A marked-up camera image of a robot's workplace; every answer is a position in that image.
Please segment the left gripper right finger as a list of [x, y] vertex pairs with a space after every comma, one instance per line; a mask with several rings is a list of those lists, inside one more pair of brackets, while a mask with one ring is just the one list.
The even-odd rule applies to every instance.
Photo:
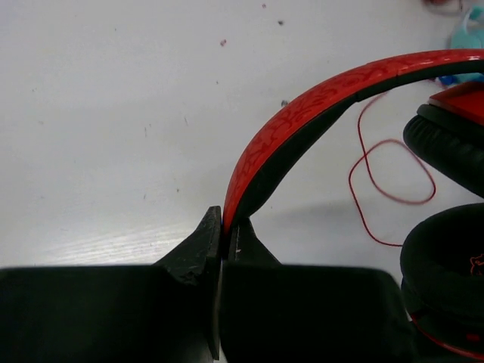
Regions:
[[411, 362], [414, 331], [385, 271], [284, 265], [249, 219], [222, 268], [222, 351], [229, 362]]

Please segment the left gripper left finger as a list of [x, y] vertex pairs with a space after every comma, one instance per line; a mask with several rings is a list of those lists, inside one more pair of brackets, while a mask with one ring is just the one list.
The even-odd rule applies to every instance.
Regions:
[[4, 268], [3, 362], [212, 362], [221, 210], [148, 265]]

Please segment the red black headphones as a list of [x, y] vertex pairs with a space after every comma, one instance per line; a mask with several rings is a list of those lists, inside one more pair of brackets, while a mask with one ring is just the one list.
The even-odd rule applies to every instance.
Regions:
[[[225, 197], [222, 238], [232, 245], [300, 157], [355, 103], [393, 88], [482, 72], [480, 49], [403, 54], [336, 75], [276, 113], [235, 166]], [[405, 145], [477, 196], [483, 194], [483, 85], [465, 82], [430, 97], [407, 123]], [[400, 266], [411, 323], [426, 341], [483, 358], [483, 205], [429, 217], [406, 237]]]

